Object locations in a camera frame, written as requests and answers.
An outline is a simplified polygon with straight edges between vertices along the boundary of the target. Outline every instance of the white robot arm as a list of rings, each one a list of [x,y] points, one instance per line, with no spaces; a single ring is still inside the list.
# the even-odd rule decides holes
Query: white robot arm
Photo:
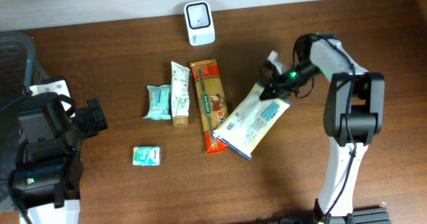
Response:
[[[313,89],[314,76],[320,73],[330,82],[324,112],[330,156],[315,212],[319,220],[346,217],[353,213],[352,196],[360,162],[373,135],[382,127],[384,77],[359,66],[333,35],[303,35],[296,41],[294,53],[300,63],[287,71],[278,71],[277,55],[270,55],[264,67],[272,70],[272,76],[260,99],[288,98],[291,93],[298,96],[299,88],[310,79]],[[353,105],[355,96],[366,100],[365,104]]]

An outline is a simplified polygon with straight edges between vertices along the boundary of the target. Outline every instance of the teal package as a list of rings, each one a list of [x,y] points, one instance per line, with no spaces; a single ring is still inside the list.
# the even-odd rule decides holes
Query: teal package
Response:
[[[149,111],[144,119],[170,120],[171,85],[160,87],[147,86],[149,94]]]
[[[138,166],[160,165],[160,147],[134,147],[132,164]]]

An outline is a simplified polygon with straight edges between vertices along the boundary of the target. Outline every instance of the gold cap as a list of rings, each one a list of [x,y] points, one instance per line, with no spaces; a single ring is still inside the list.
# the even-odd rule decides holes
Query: gold cap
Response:
[[[188,116],[179,115],[173,117],[173,127],[188,127]]]

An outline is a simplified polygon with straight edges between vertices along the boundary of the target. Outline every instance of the green label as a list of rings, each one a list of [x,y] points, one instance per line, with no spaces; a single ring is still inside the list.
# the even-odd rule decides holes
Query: green label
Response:
[[[205,115],[211,115],[211,105],[209,103],[209,95],[207,93],[201,94],[201,100],[203,101],[203,108],[205,109]]]

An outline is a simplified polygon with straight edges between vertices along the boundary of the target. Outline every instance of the wooden table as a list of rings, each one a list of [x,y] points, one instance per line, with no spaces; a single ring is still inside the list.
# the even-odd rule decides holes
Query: wooden table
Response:
[[[216,42],[200,47],[189,45],[182,15],[25,31],[48,74],[68,79],[80,107],[98,98],[109,121],[82,147],[80,223],[229,223],[312,209],[328,164],[323,77],[313,95],[292,98],[252,161],[230,149],[205,154],[193,80],[188,128],[142,117],[146,86],[170,83],[170,61],[216,58],[232,111],[271,50],[289,63],[294,41],[315,32],[336,33],[361,66],[386,77],[384,126],[360,167],[354,207],[385,202],[394,223],[424,222],[427,28],[415,0],[316,1],[218,11],[213,19]],[[132,165],[140,145],[161,147],[159,167]]]

